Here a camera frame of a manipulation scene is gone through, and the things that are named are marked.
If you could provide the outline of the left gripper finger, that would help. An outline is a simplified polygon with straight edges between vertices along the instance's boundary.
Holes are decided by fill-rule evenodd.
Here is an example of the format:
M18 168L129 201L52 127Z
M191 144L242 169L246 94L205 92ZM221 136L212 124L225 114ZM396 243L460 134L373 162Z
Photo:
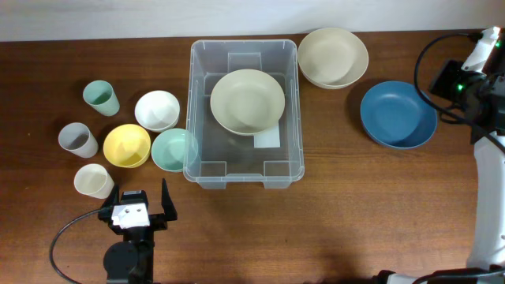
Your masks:
M174 203L170 197L168 186L166 183L166 179L162 179L162 200L161 200L162 208L164 211L164 215L176 215L176 209Z
M119 185L114 185L109 196L103 202L102 209L112 209L119 204Z

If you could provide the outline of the blue wide bowl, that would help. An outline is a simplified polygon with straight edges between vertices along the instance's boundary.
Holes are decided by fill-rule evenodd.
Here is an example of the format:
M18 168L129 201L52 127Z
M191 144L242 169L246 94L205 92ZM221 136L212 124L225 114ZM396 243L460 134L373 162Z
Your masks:
M436 110L412 84L385 81L370 88L360 105L361 124L378 144L413 149L426 144L438 126Z

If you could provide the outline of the cream wide bowl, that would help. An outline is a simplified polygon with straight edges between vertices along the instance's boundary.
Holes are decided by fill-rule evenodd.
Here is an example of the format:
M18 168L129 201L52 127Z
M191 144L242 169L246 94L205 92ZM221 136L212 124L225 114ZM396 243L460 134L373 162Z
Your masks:
M286 99L273 76L255 69L239 69L213 87L210 108L226 130L254 136L274 127L282 117Z
M365 44L341 28L321 28L299 44L298 65L304 77L319 88L341 89L358 81L369 63Z

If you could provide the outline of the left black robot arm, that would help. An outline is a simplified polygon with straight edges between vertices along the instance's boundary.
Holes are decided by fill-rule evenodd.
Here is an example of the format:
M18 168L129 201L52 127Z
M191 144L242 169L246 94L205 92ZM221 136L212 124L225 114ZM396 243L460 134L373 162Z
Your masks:
M108 248L103 257L108 283L152 283L154 271L154 233L167 229L167 223L178 219L166 180L161 183L162 213L148 212L144 190L119 192L113 187L98 213L122 241Z

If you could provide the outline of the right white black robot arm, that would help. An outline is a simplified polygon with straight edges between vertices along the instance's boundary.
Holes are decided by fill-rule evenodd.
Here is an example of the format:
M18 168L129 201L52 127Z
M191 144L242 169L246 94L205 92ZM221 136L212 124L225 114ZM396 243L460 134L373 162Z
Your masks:
M498 27L467 32L475 43L465 61L447 61L429 86L386 81L361 101L366 133L389 148L421 146L438 121L471 128L477 162L477 218L473 247L461 269L413 277L382 270L375 283L502 283L504 281L504 33ZM450 101L436 105L429 94Z

